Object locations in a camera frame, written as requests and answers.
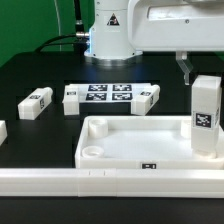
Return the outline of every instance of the white platform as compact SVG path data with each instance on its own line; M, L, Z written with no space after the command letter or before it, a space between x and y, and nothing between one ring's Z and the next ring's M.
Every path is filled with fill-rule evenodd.
M142 169L223 169L224 145L217 148L216 159L198 158L191 149L191 139L181 136L181 121L190 117L88 117L77 146L77 168ZM94 137L89 123L106 120L108 134ZM222 141L223 130L220 128ZM92 147L89 156L83 150ZM103 150L98 156L98 148Z

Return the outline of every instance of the black label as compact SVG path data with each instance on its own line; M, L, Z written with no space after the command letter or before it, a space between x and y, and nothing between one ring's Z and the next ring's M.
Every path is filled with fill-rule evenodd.
M37 100L39 98L40 98L40 95L32 95L32 96L30 96L30 99L32 99L32 100Z
M88 93L86 101L103 101L107 99L106 93Z
M196 127L212 128L212 115L196 113Z
M75 91L73 91L73 92L67 92L67 95L76 95L76 92Z
M142 95L142 96L150 96L151 93L150 92L142 92L140 95Z
M143 163L142 169L156 169L155 163Z
M132 100L132 93L113 93L112 100Z
M107 85L89 85L88 91L107 91Z
M131 85L113 85L113 91L132 91Z
M44 108L44 98L40 100L40 109Z

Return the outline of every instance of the white rectangular block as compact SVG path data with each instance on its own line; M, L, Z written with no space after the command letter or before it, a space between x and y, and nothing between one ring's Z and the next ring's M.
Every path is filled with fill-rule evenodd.
M7 137L7 130L5 121L0 121L0 146L5 141L6 137Z
M192 136L194 150L215 153L219 136L221 78L199 75L192 86Z
M146 115L159 100L160 87L158 85L145 87L143 91L131 101L131 114Z
M36 89L18 105L19 118L35 120L36 117L51 103L51 88Z
M79 94L78 85L70 84L65 86L64 100L64 115L79 114Z

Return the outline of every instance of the black tabletop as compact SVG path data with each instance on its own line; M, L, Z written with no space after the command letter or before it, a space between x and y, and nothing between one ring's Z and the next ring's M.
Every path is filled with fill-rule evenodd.
M190 60L202 74L224 71L224 62L212 53L194 53ZM129 103L83 103L79 116L65 117L65 85L158 84L160 100L148 116L190 115L191 86L183 77L171 53L144 54L141 62L117 68L86 64L72 52L18 54L0 68L0 120L6 120L8 132L0 167L73 168L86 116L130 115ZM53 89L52 103L35 121L20 120L18 103L44 87ZM0 223L223 223L223 209L222 199L1 198Z

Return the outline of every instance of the white vertical block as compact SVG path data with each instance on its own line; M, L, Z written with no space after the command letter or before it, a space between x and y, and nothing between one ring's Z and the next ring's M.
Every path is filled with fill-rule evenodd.
M18 105L19 118L35 120L36 117L51 103L53 90L49 87L36 89Z
M0 121L0 146L7 137L5 121Z
M70 84L65 86L64 100L64 115L79 114L79 94L78 85Z
M143 91L131 101L131 114L146 115L159 100L160 87L153 85L145 87Z
M191 147L215 152L219 135L221 78L199 75L192 86Z

